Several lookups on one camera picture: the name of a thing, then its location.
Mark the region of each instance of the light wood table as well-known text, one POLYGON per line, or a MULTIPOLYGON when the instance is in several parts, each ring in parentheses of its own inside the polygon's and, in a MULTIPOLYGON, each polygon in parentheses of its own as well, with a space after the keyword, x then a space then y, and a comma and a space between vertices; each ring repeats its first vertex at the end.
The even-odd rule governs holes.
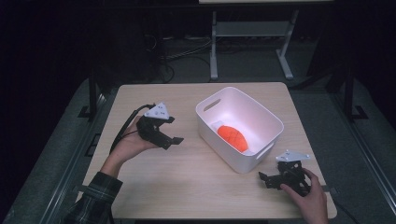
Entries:
MULTIPOLYGON (((133 219, 279 219, 300 218, 296 205, 282 190, 267 189, 258 172, 278 175, 275 157, 286 149, 310 154, 303 167, 326 185, 290 94, 283 83, 208 83, 122 86, 86 174, 88 185, 100 170, 120 127, 141 105, 165 102, 172 124, 161 131, 184 137, 168 150, 147 150, 126 162, 123 181, 112 206, 115 218, 133 219), (245 175, 236 173, 199 136, 195 107, 208 96, 232 86, 245 92, 279 117, 284 132, 268 156, 245 175)), ((329 218, 336 216, 329 193, 329 218)))

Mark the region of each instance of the gray floor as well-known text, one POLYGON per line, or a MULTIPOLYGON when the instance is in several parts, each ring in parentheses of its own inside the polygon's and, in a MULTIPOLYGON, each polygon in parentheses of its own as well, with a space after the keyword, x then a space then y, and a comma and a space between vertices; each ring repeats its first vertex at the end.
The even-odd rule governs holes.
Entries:
MULTIPOLYGON (((287 54, 294 80, 286 80, 276 58, 275 49, 282 40, 235 42, 230 49, 219 51, 217 82, 280 81, 292 86, 305 80, 315 43, 292 42, 287 54)), ((203 42, 167 42, 169 55, 183 52, 203 42)), ((203 83, 209 80, 208 51, 169 61, 175 77, 170 83, 203 83)), ((389 181, 396 187, 396 132, 371 100, 367 90, 356 82, 354 105, 360 105, 369 119, 348 122, 341 112, 342 93, 324 90, 327 78, 301 90, 290 91, 311 146, 333 198, 360 223, 396 223, 396 216, 384 196, 378 169, 364 157, 369 149, 389 181)), ((93 122, 78 118, 88 105, 88 82, 77 90, 48 141, 34 170, 15 201, 5 223, 58 223, 77 197, 90 157, 84 156, 92 139, 105 125, 113 90, 99 101, 99 113, 93 122)), ((133 223, 123 220, 122 223, 133 223)), ((302 220, 270 220, 270 223, 304 223, 302 220)), ((353 223, 345 212, 331 223, 353 223)))

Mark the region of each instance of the black clamp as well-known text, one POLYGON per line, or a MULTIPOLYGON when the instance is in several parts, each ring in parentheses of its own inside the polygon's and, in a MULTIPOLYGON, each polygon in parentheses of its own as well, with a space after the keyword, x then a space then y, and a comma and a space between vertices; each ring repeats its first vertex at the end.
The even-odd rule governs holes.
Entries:
POLYGON ((310 186, 305 182, 305 171, 300 161, 279 161, 277 169, 280 175, 268 176, 259 172, 260 179, 265 182, 268 189, 281 189, 281 184, 290 186, 301 196, 305 196, 310 186))
POLYGON ((160 132, 160 126, 164 123, 172 123, 175 119, 169 117, 169 119, 154 119, 148 117, 142 117, 136 123, 137 131, 140 137, 150 143, 168 149, 171 145, 179 145, 184 138, 174 137, 170 138, 164 133, 160 132))

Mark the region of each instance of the white basket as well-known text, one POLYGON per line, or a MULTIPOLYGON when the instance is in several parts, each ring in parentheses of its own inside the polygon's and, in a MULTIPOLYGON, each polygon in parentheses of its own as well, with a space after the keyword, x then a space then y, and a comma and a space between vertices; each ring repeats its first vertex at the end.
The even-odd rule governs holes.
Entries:
POLYGON ((227 87, 199 103, 198 133, 239 174, 251 171, 283 132, 283 123, 267 108, 242 91, 227 87), (224 141, 214 124, 234 127, 247 140, 248 150, 239 152, 224 141))

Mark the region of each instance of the orange object in white bin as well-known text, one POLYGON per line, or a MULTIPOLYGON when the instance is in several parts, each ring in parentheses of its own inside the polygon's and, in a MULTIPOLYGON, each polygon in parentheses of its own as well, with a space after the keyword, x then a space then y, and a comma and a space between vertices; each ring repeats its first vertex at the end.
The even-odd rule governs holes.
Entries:
POLYGON ((248 149, 248 142, 244 135, 235 128, 222 125, 218 128, 218 134, 236 150, 244 152, 248 149))

